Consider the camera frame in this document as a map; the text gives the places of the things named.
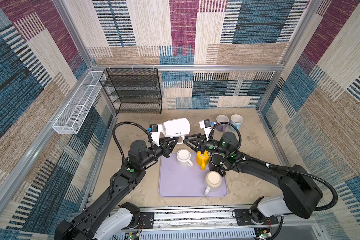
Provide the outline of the light blue ceramic mug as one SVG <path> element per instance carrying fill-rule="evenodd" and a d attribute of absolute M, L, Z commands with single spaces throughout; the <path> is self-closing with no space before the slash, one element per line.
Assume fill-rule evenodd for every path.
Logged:
<path fill-rule="evenodd" d="M 230 123 L 238 130 L 242 126 L 243 122 L 244 122 L 244 118 L 238 114 L 234 114 L 230 118 Z"/>

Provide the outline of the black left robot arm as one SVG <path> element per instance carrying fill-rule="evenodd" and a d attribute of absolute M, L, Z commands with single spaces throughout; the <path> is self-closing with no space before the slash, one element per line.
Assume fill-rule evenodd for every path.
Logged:
<path fill-rule="evenodd" d="M 143 140 L 133 141 L 128 156 L 122 157 L 121 168 L 110 178 L 109 187 L 72 221 L 62 221 L 55 230 L 56 240 L 109 240 L 116 232 L 138 225 L 140 209 L 131 203 L 121 205 L 114 215 L 111 212 L 136 188 L 159 157 L 170 156 L 179 137 L 162 138 L 157 125 L 148 129 L 136 123 L 131 125 L 143 130 L 151 146 L 147 147 Z"/>

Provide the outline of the lavender ceramic mug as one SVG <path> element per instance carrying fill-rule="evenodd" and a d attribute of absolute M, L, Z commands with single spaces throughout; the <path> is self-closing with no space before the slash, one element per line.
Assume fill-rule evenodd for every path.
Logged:
<path fill-rule="evenodd" d="M 217 125 L 216 125 L 215 129 L 216 129 L 217 131 L 219 131 L 219 132 L 224 133 L 228 125 L 227 125 L 227 124 L 220 124 L 220 125 L 218 125 L 218 124 L 219 124 L 219 123 L 227 123 L 227 122 L 229 122 L 229 121 L 230 121 L 230 120 L 229 120 L 229 118 L 228 118 L 227 116 L 225 116 L 225 115 L 218 115 L 217 118 L 216 118 L 216 123 L 217 123 Z"/>

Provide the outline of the white faceted ceramic mug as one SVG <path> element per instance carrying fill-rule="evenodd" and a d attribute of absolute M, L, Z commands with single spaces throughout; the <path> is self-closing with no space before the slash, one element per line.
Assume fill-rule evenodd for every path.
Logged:
<path fill-rule="evenodd" d="M 179 137 L 178 144 L 183 144 L 185 136 L 191 131 L 190 122 L 186 118 L 169 120 L 163 123 L 163 134 L 165 137 Z"/>

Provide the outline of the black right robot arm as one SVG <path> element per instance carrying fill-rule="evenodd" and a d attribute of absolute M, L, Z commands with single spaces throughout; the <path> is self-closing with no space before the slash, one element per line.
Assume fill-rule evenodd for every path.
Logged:
<path fill-rule="evenodd" d="M 219 124 L 208 123 L 204 134 L 187 135 L 184 144 L 194 152 L 208 151 L 218 156 L 215 164 L 219 173 L 229 171 L 248 174 L 269 182 L 282 191 L 279 197 L 260 197 L 250 208 L 256 224 L 274 215 L 294 214 L 308 219 L 314 211 L 329 210 L 339 199 L 336 189 L 327 181 L 309 174 L 299 165 L 278 166 L 241 152 L 242 136 L 237 128 L 214 139 Z"/>

